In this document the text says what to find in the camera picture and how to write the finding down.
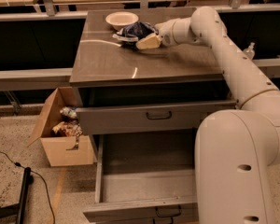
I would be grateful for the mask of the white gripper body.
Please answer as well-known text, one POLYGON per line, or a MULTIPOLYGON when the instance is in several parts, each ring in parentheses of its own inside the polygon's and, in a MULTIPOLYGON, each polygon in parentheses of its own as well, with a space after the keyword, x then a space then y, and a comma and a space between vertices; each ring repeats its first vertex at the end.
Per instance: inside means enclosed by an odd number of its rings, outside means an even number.
POLYGON ((155 28, 158 30, 158 37, 161 43, 166 47, 178 45, 175 39, 175 24, 177 22, 178 19, 173 19, 155 25, 155 28))

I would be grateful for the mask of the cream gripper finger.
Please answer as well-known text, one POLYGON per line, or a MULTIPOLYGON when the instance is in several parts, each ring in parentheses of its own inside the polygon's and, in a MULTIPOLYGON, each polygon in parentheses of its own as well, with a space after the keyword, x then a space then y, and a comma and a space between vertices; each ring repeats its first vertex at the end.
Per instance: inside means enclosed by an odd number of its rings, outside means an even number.
POLYGON ((146 36, 136 42, 138 49, 156 49, 161 45, 161 38, 155 33, 146 36))

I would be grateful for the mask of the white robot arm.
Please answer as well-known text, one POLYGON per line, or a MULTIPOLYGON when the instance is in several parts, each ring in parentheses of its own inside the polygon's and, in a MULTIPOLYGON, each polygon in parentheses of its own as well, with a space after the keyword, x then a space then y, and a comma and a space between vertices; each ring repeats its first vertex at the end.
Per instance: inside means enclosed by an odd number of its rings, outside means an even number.
POLYGON ((196 135, 200 224, 275 224, 267 168, 280 163, 280 90, 229 38, 215 9, 143 9, 139 18, 158 27, 165 46, 210 48, 236 101, 196 135))

